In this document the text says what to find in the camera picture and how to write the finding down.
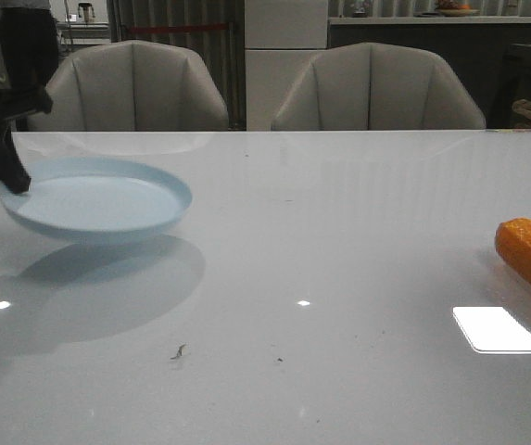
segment plate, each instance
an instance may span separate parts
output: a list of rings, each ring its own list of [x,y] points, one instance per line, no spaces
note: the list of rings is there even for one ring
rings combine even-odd
[[[0,183],[0,202],[19,224],[79,244],[123,244],[165,232],[191,204],[170,173],[120,159],[48,159],[28,167],[28,192]]]
[[[437,9],[439,13],[447,17],[465,17],[477,14],[477,9]]]

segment white table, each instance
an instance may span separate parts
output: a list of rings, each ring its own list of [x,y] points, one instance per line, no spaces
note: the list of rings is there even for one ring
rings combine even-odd
[[[114,248],[0,206],[0,445],[531,444],[531,354],[475,352],[452,314],[531,332],[531,287],[493,248],[531,218],[531,133],[15,140],[27,166],[160,167],[194,202]]]

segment black pants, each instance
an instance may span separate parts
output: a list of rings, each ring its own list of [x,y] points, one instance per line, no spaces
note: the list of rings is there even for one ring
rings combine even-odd
[[[0,46],[12,88],[46,85],[59,64],[55,19],[47,9],[3,8]],[[16,126],[27,130],[26,120]]]

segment gray chair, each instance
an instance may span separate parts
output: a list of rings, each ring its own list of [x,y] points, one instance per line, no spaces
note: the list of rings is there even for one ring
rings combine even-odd
[[[483,113],[440,56],[353,44],[313,56],[272,130],[484,129]]]
[[[201,57],[186,48],[125,41],[66,58],[46,87],[50,114],[32,131],[222,131],[226,105]]]

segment kettle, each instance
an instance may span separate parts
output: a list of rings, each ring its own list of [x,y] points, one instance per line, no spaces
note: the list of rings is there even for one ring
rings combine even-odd
[[[95,7],[92,6],[92,3],[79,3],[78,17],[81,17],[82,13],[84,23],[90,23],[95,21]]]

